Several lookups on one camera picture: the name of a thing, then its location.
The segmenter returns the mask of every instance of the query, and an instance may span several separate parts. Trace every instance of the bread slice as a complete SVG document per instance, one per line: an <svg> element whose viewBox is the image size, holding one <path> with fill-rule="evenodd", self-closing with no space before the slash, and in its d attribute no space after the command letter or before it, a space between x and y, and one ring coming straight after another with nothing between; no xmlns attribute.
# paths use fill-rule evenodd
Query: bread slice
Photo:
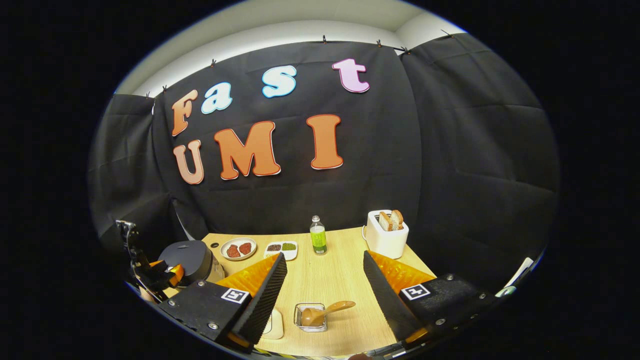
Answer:
<svg viewBox="0 0 640 360"><path fill-rule="evenodd" d="M380 211L380 218L378 219L378 223L384 231L391 231L391 219L389 218L389 215L385 214L383 211Z"/></svg>
<svg viewBox="0 0 640 360"><path fill-rule="evenodd" d="M402 214L398 210L391 211L391 228L392 230L402 230L404 227L402 226L404 219L402 218Z"/></svg>

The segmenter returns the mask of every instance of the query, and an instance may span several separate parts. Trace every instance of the white plate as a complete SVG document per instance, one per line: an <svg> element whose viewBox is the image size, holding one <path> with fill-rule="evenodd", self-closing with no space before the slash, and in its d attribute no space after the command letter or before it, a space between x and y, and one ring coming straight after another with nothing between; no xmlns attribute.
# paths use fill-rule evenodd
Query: white plate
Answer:
<svg viewBox="0 0 640 360"><path fill-rule="evenodd" d="M267 251L267 249L271 245L280 245L280 246L282 246L282 244L284 244L284 243L291 243L291 244L296 246L296 249L295 250L285 250L285 251L282 251L282 250ZM296 243L295 241L274 241L273 243L268 243L267 246L264 248L264 258L266 259L266 258L268 258L270 256L278 255L279 252L284 254L284 259L286 261L293 260L298 255L298 243Z"/></svg>
<svg viewBox="0 0 640 360"><path fill-rule="evenodd" d="M267 320L267 325L262 331L261 339L280 339L284 335L282 329L282 314L275 308L271 310L271 316Z"/></svg>
<svg viewBox="0 0 640 360"><path fill-rule="evenodd" d="M240 251L240 245L244 244L244 243L251 243L251 251L249 251L249 253L247 255L244 255L242 252L240 253L240 256L238 256L237 258L230 258L227 255L227 250L229 249L229 247L231 245L236 245L238 246L238 251ZM235 238L235 239L231 239L229 241L227 241L226 243L224 243L224 245L222 245L220 247L220 254L228 260L231 261L239 261L239 260L244 260L248 257L250 257L251 255L253 255L253 253L255 252L255 249L258 248L258 245L256 245L255 241L253 239L249 239L249 238Z"/></svg>

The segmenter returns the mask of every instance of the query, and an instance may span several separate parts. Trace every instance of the bottle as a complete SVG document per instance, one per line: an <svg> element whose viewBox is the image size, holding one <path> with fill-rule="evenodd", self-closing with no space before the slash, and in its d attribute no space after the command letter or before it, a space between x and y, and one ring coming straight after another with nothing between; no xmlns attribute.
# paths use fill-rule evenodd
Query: bottle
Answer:
<svg viewBox="0 0 640 360"><path fill-rule="evenodd" d="M311 227L309 228L311 232L311 244L314 247L314 252L316 254L325 254L326 253L326 236L324 235L324 225L320 222L320 217L314 215L311 218Z"/></svg>

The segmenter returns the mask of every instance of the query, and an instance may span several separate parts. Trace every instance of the letter m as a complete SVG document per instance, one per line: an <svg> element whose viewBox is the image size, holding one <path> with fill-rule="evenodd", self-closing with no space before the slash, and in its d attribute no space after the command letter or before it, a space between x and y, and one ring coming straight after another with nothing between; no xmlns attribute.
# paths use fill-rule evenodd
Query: letter m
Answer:
<svg viewBox="0 0 640 360"><path fill-rule="evenodd" d="M233 163L236 164L242 175L248 176L251 162L254 158L254 175L279 174L280 166L275 161L271 144L271 133L275 128L276 124L271 121L255 123L246 137L246 145L243 145L233 130L224 129L218 131L213 138L220 146L220 156L222 157L220 177L223 180L237 179L239 173L234 168Z"/></svg>

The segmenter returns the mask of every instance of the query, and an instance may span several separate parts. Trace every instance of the wooden spoon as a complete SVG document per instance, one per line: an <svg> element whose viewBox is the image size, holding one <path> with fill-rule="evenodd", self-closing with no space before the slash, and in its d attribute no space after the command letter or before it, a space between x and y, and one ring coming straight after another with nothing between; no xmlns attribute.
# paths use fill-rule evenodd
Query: wooden spoon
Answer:
<svg viewBox="0 0 640 360"><path fill-rule="evenodd" d="M336 312L338 310L349 309L350 307L355 306L355 302L353 301L338 301L334 304L329 305L324 311L306 308L302 311L302 319L300 320L300 325L302 326L322 326L324 323L324 316Z"/></svg>

